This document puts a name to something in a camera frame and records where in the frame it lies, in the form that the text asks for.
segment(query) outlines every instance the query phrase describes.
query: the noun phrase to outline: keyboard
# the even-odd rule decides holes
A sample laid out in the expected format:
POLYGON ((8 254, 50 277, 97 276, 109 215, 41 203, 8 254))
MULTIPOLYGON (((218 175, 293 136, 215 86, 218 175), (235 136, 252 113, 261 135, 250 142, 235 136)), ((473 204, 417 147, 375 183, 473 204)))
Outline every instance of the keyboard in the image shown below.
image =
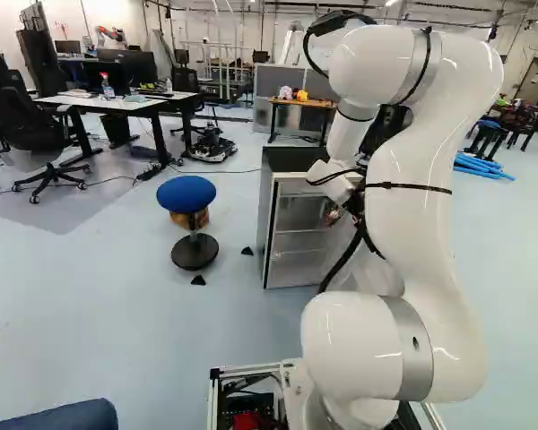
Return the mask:
POLYGON ((79 97, 80 99, 92 99, 96 97, 96 94, 92 94, 87 91, 61 91, 58 92, 60 96, 70 96, 70 97, 79 97))

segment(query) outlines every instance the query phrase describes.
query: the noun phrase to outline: robotic arm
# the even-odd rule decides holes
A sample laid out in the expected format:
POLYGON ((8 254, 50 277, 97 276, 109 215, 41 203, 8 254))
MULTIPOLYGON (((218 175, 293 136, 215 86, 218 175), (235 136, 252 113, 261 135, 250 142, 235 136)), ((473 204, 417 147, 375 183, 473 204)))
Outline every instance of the robotic arm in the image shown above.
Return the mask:
POLYGON ((430 29, 368 25, 333 53, 329 81, 342 99, 331 158, 307 180, 353 214, 366 245, 351 260, 359 289, 313 298, 301 344, 314 394, 345 430, 384 427, 399 400, 468 399, 485 381, 486 348, 451 253, 449 190, 456 151, 502 79, 488 44, 430 29), (405 104, 414 120, 355 189, 341 173, 380 104, 405 104))
POLYGON ((116 29, 115 27, 110 30, 101 25, 96 27, 96 34, 98 35, 98 47, 104 47, 106 44, 106 38, 115 40, 122 49, 127 49, 126 34, 122 29, 116 29))

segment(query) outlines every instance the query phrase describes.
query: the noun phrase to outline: stool seat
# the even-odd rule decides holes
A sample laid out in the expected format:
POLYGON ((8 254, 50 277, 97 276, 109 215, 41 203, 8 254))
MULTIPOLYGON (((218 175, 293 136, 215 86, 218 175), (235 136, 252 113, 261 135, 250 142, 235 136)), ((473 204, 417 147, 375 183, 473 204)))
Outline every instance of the stool seat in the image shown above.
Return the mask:
POLYGON ((164 182, 156 197, 164 209, 176 213, 195 213, 205 209, 216 195, 215 185, 200 176, 178 176, 164 182))

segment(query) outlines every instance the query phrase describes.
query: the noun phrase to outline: blue pipe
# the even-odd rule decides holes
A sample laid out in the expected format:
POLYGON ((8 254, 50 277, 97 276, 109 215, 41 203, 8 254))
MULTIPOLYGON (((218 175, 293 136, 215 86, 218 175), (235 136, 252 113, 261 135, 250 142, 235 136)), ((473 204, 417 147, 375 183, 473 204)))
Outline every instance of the blue pipe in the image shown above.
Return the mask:
POLYGON ((496 175, 501 175, 501 176, 505 177, 506 179, 508 179, 510 181, 516 181, 515 177, 509 175, 508 173, 504 173, 502 170, 498 170, 497 168, 491 168, 490 172, 494 173, 496 175))
POLYGON ((485 166, 481 166, 480 164, 477 164, 477 163, 471 163, 470 161, 466 161, 464 159, 457 158, 455 160, 455 163, 460 164, 466 168, 471 168, 473 170, 478 170, 481 172, 488 172, 490 170, 490 168, 486 168, 485 166))
POLYGON ((476 176, 490 177, 492 179, 500 179, 502 177, 500 175, 486 173, 486 172, 479 172, 478 170, 472 170, 471 168, 460 168, 458 166, 454 166, 454 170, 458 172, 470 173, 471 175, 476 175, 476 176))
POLYGON ((484 166, 491 166, 493 168, 502 168, 502 165, 497 163, 496 161, 488 161, 486 159, 477 159, 476 157, 469 157, 467 155, 464 155, 463 153, 458 153, 457 157, 462 157, 463 159, 470 159, 474 161, 475 163, 483 164, 484 166))

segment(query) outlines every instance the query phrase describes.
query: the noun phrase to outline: blue stool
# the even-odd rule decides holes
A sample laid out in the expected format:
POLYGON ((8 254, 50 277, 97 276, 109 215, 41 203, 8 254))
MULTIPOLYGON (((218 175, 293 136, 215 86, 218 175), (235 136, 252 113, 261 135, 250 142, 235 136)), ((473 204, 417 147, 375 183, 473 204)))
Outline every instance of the blue stool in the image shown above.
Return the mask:
POLYGON ((205 209, 215 195, 215 185, 200 176, 174 177, 158 188, 157 198, 162 208, 188 216, 190 235, 171 249, 171 261, 181 269, 198 271, 219 252, 219 245, 212 236, 195 231, 195 213, 205 209))

